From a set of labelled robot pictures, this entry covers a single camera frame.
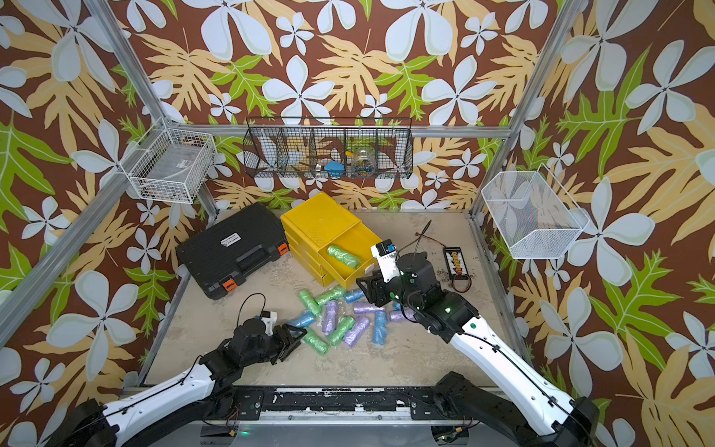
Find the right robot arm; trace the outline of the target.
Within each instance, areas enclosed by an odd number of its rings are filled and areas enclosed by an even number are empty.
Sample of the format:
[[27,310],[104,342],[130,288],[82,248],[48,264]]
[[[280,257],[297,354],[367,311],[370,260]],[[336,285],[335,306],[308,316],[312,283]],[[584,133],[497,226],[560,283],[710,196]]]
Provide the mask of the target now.
[[357,280],[367,300],[400,304],[407,320],[423,326],[473,361],[504,392],[496,396],[461,374],[446,374],[433,388],[435,405],[450,419],[482,423],[519,446],[590,446],[600,411],[538,374],[492,329],[467,299],[444,290],[425,253],[399,254],[386,240],[371,249],[377,268]]

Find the green trash bag roll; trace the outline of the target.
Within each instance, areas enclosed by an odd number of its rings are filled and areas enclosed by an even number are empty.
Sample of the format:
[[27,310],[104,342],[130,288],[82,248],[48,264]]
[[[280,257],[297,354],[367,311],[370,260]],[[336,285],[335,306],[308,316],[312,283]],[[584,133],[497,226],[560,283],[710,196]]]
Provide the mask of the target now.
[[338,346],[347,335],[349,331],[353,329],[355,325],[355,319],[352,317],[344,317],[339,320],[336,328],[328,335],[328,341],[331,346]]
[[298,297],[305,306],[305,308],[313,316],[318,317],[322,315],[321,305],[319,305],[318,302],[313,298],[309,290],[300,290],[300,292],[298,292]]
[[303,341],[307,346],[314,349],[318,355],[326,355],[330,350],[330,345],[323,341],[318,335],[316,335],[311,329],[306,328],[305,336]]
[[327,303],[329,303],[331,301],[335,301],[335,300],[344,298],[345,295],[346,295],[346,289],[340,285],[337,285],[334,288],[327,290],[327,292],[320,294],[315,299],[315,301],[318,305],[323,307],[324,305],[327,305]]
[[330,245],[327,249],[327,253],[330,257],[333,257],[340,263],[351,269],[357,269],[361,265],[361,260],[356,255],[353,255],[349,251],[341,248],[338,245]]

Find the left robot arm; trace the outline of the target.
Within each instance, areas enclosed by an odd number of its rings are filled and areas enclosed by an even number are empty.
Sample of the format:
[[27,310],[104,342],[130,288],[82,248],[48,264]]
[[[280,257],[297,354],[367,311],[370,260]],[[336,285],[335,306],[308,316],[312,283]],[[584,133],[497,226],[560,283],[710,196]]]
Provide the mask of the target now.
[[306,329],[289,324],[268,333],[263,320],[250,318],[177,376],[126,399],[79,404],[47,445],[149,446],[191,422],[227,417],[234,412],[234,383],[244,370],[285,361],[306,334]]

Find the yellow top drawer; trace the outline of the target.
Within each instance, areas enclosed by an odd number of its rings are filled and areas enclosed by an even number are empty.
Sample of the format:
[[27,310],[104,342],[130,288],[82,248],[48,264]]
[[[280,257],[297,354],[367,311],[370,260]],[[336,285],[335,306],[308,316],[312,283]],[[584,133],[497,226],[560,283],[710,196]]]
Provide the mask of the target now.
[[[375,264],[371,247],[381,241],[381,238],[364,223],[358,223],[320,249],[318,262],[342,287],[352,289],[356,286],[356,280],[365,276],[366,270]],[[355,269],[350,268],[329,255],[328,249],[333,245],[359,258],[359,266]]]

